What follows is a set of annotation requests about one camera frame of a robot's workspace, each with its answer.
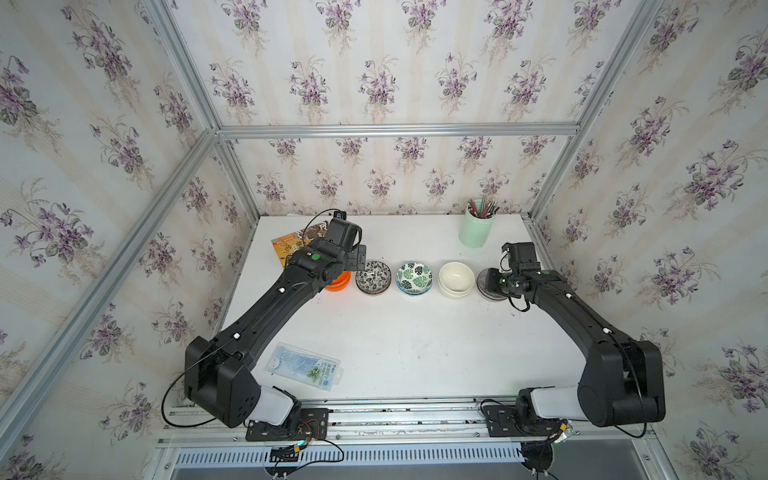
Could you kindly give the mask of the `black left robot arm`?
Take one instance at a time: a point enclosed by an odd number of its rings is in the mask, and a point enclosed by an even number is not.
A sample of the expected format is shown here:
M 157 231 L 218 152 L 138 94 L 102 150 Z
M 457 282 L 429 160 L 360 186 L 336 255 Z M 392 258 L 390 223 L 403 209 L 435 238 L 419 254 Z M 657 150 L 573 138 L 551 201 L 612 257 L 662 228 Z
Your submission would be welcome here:
M 261 386 L 252 369 L 288 320 L 342 274 L 362 270 L 362 228 L 341 210 L 325 234 L 287 259 L 275 283 L 243 315 L 211 339 L 196 337 L 186 348 L 183 394 L 229 428 L 262 423 L 294 434 L 301 402 L 288 392 Z

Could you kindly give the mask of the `green leaf bowl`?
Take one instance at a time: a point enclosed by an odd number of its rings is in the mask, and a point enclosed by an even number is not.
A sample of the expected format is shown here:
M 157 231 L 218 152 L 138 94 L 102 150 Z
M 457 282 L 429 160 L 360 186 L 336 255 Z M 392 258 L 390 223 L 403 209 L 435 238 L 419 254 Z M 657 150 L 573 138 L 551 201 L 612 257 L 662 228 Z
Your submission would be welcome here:
M 427 293 L 433 285 L 433 272 L 421 262 L 407 262 L 395 274 L 397 287 L 405 294 L 418 296 Z

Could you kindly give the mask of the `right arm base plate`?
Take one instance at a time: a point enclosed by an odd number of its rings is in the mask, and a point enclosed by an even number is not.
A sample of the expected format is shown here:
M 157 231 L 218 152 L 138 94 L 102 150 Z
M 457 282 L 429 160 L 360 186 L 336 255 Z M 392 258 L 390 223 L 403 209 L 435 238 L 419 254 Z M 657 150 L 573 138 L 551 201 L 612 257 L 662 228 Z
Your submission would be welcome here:
M 505 404 L 496 399 L 480 401 L 478 410 L 485 420 L 490 437 L 557 439 L 565 432 L 566 421 L 543 418 L 534 411 L 533 391 L 533 388 L 520 390 L 513 404 Z

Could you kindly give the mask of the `large cream bowl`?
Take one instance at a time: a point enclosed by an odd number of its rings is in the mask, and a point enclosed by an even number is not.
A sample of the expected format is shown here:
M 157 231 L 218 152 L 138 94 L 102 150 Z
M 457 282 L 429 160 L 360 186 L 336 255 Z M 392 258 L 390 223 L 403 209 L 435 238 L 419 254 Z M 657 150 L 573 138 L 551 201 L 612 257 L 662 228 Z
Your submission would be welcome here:
M 475 286 L 472 269 L 461 262 L 448 262 L 438 273 L 438 287 L 441 293 L 451 299 L 468 296 Z

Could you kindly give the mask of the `orange bowl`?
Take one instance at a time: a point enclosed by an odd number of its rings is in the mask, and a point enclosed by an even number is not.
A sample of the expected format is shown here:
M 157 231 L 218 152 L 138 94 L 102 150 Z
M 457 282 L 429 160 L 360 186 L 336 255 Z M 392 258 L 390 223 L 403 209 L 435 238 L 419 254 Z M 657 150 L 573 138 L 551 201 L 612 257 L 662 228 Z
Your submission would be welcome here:
M 326 287 L 326 290 L 330 292 L 341 291 L 346 288 L 350 280 L 351 280 L 351 273 L 349 271 L 344 271 L 335 280 L 333 280 L 330 285 Z

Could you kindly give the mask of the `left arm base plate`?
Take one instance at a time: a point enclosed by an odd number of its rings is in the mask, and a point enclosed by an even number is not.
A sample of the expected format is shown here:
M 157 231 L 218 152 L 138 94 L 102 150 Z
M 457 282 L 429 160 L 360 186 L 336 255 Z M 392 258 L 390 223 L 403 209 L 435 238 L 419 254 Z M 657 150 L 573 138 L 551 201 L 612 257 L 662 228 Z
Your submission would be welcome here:
M 328 408 L 305 407 L 289 392 L 277 387 L 262 389 L 254 410 L 246 418 L 248 442 L 325 439 Z

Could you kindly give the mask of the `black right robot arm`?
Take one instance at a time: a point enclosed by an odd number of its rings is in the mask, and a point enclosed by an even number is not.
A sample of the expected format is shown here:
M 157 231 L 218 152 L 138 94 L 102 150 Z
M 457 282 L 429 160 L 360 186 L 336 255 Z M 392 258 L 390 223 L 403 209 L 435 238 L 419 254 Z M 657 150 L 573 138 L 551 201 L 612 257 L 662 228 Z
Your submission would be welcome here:
M 585 359 L 571 387 L 531 387 L 518 393 L 523 423 L 588 421 L 596 427 L 649 425 L 666 417 L 660 349 L 620 331 L 582 300 L 562 275 L 541 267 L 531 242 L 505 243 L 498 268 L 486 274 L 488 290 L 509 302 L 535 306 L 569 336 Z

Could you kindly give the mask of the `purple glass bowl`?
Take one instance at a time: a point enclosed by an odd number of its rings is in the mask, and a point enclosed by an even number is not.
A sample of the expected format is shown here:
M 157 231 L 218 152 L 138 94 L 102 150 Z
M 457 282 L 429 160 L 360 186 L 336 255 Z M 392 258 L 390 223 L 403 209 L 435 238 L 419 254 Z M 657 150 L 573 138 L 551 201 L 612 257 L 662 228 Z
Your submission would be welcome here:
M 489 269 L 486 268 L 480 271 L 476 277 L 476 287 L 480 292 L 480 294 L 489 301 L 493 301 L 493 302 L 506 301 L 507 297 L 505 295 L 496 293 L 490 290 L 488 285 L 488 275 L 489 275 Z

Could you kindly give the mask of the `dark patterned bowl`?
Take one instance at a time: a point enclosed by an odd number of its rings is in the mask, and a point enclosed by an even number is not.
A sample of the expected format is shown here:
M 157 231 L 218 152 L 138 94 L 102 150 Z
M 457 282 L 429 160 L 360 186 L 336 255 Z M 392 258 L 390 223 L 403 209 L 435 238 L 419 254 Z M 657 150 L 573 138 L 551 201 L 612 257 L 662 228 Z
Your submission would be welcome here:
M 391 283 L 391 269 L 382 261 L 369 261 L 363 270 L 355 273 L 357 288 L 367 295 L 381 294 L 390 287 Z

